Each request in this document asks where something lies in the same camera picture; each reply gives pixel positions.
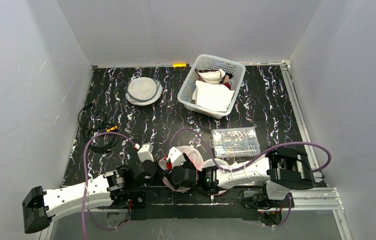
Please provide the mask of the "white mesh bag pink trim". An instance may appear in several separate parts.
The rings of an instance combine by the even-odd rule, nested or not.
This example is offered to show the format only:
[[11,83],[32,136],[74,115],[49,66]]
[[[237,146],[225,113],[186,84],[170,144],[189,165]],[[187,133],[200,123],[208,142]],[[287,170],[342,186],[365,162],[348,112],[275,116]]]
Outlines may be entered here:
[[[187,146],[187,145],[183,145],[183,146],[178,146],[176,147],[176,149],[178,149],[180,152],[182,153],[186,153],[187,156],[189,157],[189,159],[193,162],[194,166],[196,167],[197,170],[202,170],[202,168],[206,168],[206,167],[211,167],[211,166],[214,166],[215,164],[213,163],[213,160],[210,158],[208,160],[204,160],[203,157],[201,156],[200,152],[198,150],[196,150],[195,148],[191,147],[191,146]],[[224,167],[228,167],[229,164],[220,159],[220,158],[216,158],[215,159],[218,164],[220,166],[224,166]],[[164,158],[161,158],[159,161],[158,161],[158,165],[161,167],[162,170],[167,170],[167,161],[164,160]],[[169,188],[171,189],[173,192],[188,192],[191,188],[189,187],[177,187],[177,188],[174,188],[170,181],[164,177],[162,179],[162,182]],[[222,195],[224,194],[225,192],[227,192],[228,190],[220,190],[218,192],[218,194],[216,194],[216,196],[218,195]]]

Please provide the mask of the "white mesh bag blue trim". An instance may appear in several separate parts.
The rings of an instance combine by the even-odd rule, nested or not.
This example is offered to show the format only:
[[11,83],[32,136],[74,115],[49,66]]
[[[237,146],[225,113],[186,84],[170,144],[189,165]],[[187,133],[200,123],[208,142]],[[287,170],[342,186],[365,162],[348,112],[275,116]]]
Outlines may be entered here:
[[147,106],[155,103],[163,92],[163,87],[158,80],[149,77],[138,77],[126,86],[125,97],[135,106]]

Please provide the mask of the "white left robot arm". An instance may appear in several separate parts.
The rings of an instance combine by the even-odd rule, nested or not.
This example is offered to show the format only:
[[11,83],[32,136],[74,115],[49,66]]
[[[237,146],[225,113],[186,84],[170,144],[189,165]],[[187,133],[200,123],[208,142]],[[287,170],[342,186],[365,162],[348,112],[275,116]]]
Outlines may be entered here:
[[113,171],[57,189],[32,188],[22,201],[24,232],[40,232],[65,216],[93,208],[134,209],[146,206],[146,193],[141,187],[157,173],[158,164],[151,160],[133,167],[120,166]]

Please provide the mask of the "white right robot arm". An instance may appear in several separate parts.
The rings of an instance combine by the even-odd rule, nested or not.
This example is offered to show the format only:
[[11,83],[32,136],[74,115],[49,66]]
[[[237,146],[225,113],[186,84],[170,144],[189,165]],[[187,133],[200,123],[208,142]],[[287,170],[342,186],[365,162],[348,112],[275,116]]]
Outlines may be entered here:
[[314,187],[307,154],[291,148],[272,150],[250,165],[228,165],[219,158],[204,160],[198,150],[184,145],[172,147],[158,164],[162,182],[174,192],[199,188],[208,195],[221,195],[238,185],[260,183],[267,198],[280,201],[292,190]]

